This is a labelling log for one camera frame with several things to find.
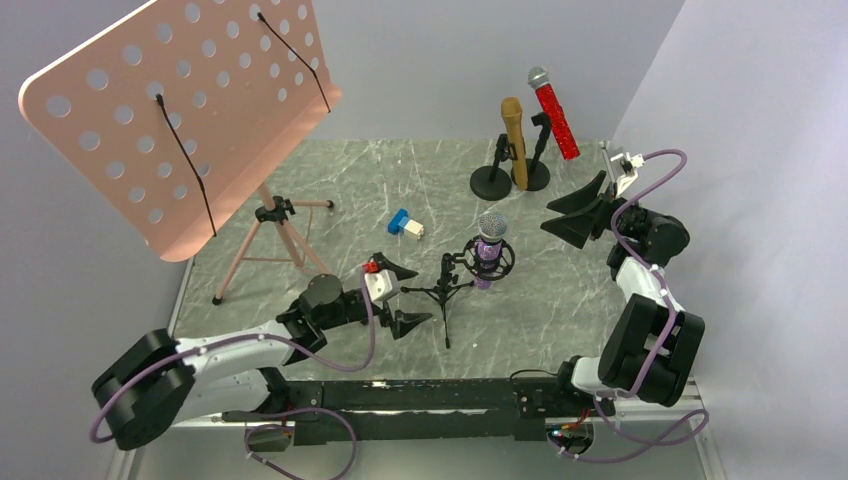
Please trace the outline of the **black round mic stand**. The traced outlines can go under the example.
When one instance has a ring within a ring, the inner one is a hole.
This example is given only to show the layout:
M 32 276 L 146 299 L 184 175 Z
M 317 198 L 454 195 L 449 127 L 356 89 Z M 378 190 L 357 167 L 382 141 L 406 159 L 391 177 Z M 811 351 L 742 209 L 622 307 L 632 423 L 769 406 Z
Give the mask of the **black round mic stand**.
M 518 127 L 520 127 L 520 115 L 502 115 L 502 119 L 504 121 L 507 133 L 507 158 L 516 161 L 516 148 L 514 143 L 509 140 L 509 133 L 517 133 Z M 527 162 L 527 188 L 525 190 L 528 191 L 539 191 L 547 187 L 550 182 L 550 171 L 548 167 L 541 161 L 541 156 L 545 151 L 547 146 L 547 142 L 551 135 L 551 120 L 549 116 L 540 112 L 531 117 L 532 124 L 536 127 L 540 127 L 541 130 L 539 132 L 538 139 L 535 144 L 535 150 L 532 159 Z M 509 179 L 512 184 L 518 185 L 515 181 L 515 167 L 511 167 L 509 173 Z
M 511 191 L 512 180 L 501 168 L 501 164 L 509 159 L 508 136 L 503 133 L 496 141 L 493 163 L 482 166 L 472 173 L 469 180 L 472 193 L 486 201 L 499 201 L 506 198 Z

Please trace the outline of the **black tripod shock mount stand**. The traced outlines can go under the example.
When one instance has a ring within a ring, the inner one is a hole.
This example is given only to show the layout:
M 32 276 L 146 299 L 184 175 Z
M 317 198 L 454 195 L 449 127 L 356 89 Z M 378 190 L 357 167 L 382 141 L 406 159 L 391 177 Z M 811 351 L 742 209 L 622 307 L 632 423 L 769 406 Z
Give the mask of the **black tripod shock mount stand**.
M 501 258 L 494 273 L 487 277 L 478 272 L 475 262 L 475 243 L 479 235 L 471 238 L 460 252 L 444 253 L 440 262 L 440 274 L 432 287 L 402 287 L 402 293 L 422 293 L 432 299 L 440 308 L 445 348 L 451 348 L 450 326 L 448 321 L 448 303 L 463 288 L 479 287 L 479 283 L 491 285 L 505 279 L 515 266 L 516 255 L 513 247 L 503 240 Z

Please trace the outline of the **purple glitter microphone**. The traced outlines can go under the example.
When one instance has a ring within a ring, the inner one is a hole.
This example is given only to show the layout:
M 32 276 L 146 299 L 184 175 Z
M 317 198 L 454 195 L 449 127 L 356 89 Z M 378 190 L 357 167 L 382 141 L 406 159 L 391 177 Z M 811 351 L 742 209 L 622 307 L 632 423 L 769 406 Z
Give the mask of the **purple glitter microphone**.
M 485 213 L 478 220 L 475 262 L 478 264 L 478 272 L 484 276 L 491 276 L 497 268 L 507 229 L 505 216 L 497 211 Z

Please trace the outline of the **gold microphone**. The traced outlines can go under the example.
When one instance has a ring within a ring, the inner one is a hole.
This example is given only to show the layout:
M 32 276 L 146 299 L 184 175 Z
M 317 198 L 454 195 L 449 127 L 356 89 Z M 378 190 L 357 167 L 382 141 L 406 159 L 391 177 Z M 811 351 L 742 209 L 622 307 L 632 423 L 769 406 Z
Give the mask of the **gold microphone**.
M 515 183 L 520 190 L 527 190 L 529 177 L 522 129 L 523 109 L 519 99 L 517 97 L 504 98 L 501 102 L 500 113 L 513 159 L 512 171 Z

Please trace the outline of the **red glitter microphone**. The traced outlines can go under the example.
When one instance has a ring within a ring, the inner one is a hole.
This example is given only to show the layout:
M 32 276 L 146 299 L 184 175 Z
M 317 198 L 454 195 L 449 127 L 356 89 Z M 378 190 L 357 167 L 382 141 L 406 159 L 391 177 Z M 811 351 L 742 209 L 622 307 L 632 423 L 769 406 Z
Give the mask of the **red glitter microphone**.
M 542 66 L 532 67 L 528 72 L 527 83 L 534 91 L 543 112 L 550 118 L 552 134 L 561 155 L 566 161 L 576 159 L 580 155 L 580 150 L 550 83 L 547 70 Z

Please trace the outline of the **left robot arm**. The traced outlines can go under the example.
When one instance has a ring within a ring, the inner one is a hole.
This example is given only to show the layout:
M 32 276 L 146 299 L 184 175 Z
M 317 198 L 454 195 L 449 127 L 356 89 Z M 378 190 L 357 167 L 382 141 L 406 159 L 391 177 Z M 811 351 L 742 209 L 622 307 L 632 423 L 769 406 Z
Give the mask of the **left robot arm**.
M 313 277 L 289 308 L 258 326 L 197 338 L 175 338 L 165 329 L 143 335 L 92 384 L 99 411 L 89 430 L 95 444 L 112 441 L 122 451 L 147 445 L 171 426 L 213 413 L 270 412 L 286 404 L 284 366 L 311 359 L 356 373 L 373 361 L 377 329 L 399 339 L 428 319 L 388 309 L 415 270 L 380 252 L 356 268 L 358 285 L 345 289 L 333 274 Z M 365 326 L 367 349 L 356 364 L 320 355 L 330 329 Z

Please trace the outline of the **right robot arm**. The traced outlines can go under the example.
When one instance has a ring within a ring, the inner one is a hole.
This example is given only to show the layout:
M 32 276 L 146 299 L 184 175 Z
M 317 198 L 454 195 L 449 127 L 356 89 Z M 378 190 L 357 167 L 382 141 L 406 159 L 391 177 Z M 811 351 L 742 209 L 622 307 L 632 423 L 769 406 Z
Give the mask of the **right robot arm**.
M 587 394 L 623 394 L 636 387 L 641 401 L 671 407 L 683 393 L 705 322 L 686 311 L 650 269 L 667 266 L 689 245 L 690 235 L 675 217 L 639 204 L 616 216 L 625 201 L 613 196 L 605 180 L 600 171 L 584 187 L 549 202 L 558 216 L 541 225 L 577 248 L 606 230 L 624 238 L 612 247 L 607 264 L 627 304 L 601 354 L 573 357 L 562 369 L 563 381 Z

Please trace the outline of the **pink perforated music stand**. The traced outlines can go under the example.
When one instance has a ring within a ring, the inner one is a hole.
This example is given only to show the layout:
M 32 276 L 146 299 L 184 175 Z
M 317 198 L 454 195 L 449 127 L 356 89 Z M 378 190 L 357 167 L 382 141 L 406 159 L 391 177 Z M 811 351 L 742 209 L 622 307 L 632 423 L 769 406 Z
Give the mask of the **pink perforated music stand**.
M 20 113 L 156 255 L 198 253 L 335 108 L 309 1 L 150 1 L 28 77 Z

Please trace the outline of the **blue and white toy block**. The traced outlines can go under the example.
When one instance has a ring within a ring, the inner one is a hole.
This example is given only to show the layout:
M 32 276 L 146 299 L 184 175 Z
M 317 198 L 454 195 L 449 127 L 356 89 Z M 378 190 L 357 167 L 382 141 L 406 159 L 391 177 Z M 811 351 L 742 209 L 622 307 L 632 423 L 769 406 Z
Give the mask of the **blue and white toy block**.
M 408 235 L 416 240 L 421 240 L 425 234 L 424 226 L 412 219 L 406 209 L 399 209 L 390 219 L 387 225 L 390 235 Z

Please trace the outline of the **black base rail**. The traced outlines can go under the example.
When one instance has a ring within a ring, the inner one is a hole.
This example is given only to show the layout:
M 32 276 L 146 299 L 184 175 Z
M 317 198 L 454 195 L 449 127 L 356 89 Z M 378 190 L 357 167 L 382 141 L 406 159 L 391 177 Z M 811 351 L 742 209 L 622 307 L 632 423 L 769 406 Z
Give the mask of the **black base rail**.
M 551 376 L 460 380 L 291 381 L 253 412 L 222 414 L 226 424 L 284 413 L 297 446 L 341 441 L 347 420 L 361 441 L 508 437 L 543 441 L 547 426 L 593 410 L 590 395 Z

